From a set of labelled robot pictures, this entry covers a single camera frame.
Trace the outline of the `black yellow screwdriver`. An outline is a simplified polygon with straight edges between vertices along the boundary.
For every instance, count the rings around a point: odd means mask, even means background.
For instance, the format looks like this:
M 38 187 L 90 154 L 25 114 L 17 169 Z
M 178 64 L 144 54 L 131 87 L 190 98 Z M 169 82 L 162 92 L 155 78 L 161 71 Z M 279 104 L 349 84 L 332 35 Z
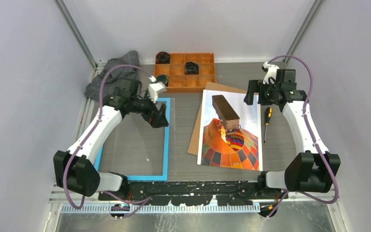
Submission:
M 266 142 L 267 131 L 268 131 L 268 126 L 270 124 L 271 116 L 272 116 L 272 108 L 267 107 L 264 112 L 264 126 L 265 126 L 264 127 L 264 143 Z

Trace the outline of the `brown backing board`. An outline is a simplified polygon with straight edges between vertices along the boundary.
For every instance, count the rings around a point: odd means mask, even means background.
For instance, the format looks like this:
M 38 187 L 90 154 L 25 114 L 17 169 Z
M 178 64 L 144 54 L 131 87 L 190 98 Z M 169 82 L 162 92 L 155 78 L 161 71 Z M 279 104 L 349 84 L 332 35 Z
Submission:
M 235 92 L 235 93 L 246 93 L 246 90 L 230 87 L 214 82 L 207 82 L 205 86 L 205 90 L 219 90 L 219 91 L 227 91 L 227 92 Z M 202 111 L 203 104 L 200 105 L 199 112 L 197 115 L 196 123 L 191 135 L 190 143 L 188 146 L 188 154 L 197 155 L 198 154 L 198 145 L 199 145 L 199 135 L 200 135 L 200 119 L 201 119 L 201 111 Z

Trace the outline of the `hot air balloon photo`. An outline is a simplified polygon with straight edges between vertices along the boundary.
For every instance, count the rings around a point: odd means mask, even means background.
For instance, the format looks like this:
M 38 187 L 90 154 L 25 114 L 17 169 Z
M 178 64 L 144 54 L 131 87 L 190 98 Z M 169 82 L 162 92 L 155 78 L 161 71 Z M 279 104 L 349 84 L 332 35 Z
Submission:
M 204 90 L 197 164 L 263 170 L 261 106 L 244 102 L 245 94 Z

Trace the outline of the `blue picture frame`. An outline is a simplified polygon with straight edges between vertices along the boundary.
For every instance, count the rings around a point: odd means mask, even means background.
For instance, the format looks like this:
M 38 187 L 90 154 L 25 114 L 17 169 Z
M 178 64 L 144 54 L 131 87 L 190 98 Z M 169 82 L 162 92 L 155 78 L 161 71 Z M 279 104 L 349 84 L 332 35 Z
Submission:
M 159 103 L 165 103 L 167 107 L 171 106 L 171 98 L 159 98 Z M 165 116 L 170 121 L 170 109 L 166 111 Z M 164 146 L 162 158 L 162 175 L 128 175 L 128 181 L 167 181 L 169 168 L 169 142 L 170 142 L 170 126 L 165 127 L 164 131 Z M 100 148 L 94 163 L 96 171 L 100 168 L 100 160 L 102 156 L 103 146 Z

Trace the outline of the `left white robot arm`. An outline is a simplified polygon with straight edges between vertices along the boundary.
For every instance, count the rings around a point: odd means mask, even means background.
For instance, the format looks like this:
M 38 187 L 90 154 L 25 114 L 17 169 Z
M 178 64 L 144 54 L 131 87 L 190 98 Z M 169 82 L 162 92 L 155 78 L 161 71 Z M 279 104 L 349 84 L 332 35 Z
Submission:
M 130 113 L 140 114 L 152 128 L 169 125 L 166 104 L 158 102 L 158 95 L 166 86 L 150 77 L 144 95 L 138 91 L 139 80 L 123 78 L 112 94 L 105 96 L 95 118 L 88 128 L 66 151 L 54 155 L 57 186 L 65 190 L 67 198 L 74 192 L 90 197 L 96 192 L 110 191 L 117 200 L 128 196 L 127 177 L 118 173 L 101 173 L 95 168 L 95 160 L 110 133 Z

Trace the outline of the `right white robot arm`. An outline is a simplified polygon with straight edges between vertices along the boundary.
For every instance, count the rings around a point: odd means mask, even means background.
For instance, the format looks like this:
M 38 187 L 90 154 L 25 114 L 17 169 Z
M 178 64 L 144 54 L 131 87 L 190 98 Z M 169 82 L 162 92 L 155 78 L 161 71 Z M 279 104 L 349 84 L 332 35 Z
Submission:
M 262 80 L 249 81 L 244 102 L 276 105 L 286 118 L 297 155 L 283 171 L 264 171 L 258 176 L 257 194 L 269 198 L 276 189 L 293 192 L 327 193 L 341 164 L 339 155 L 322 142 L 310 112 L 307 94 L 298 90 L 296 71 L 275 65 L 263 68 Z

